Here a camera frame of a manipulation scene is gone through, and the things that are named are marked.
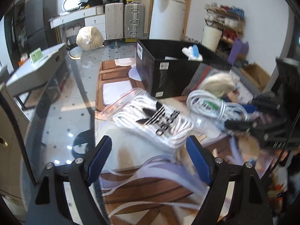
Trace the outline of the person's right hand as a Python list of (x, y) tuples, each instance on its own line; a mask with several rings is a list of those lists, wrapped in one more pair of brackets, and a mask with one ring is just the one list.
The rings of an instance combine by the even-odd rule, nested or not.
[(291, 164), (292, 158), (294, 154), (296, 153), (295, 150), (285, 150), (283, 154), (280, 157), (281, 150), (276, 150), (275, 152), (275, 159), (274, 159), (274, 164), (279, 160), (279, 163), (277, 164), (277, 167), (282, 167), (282, 168), (288, 168)]

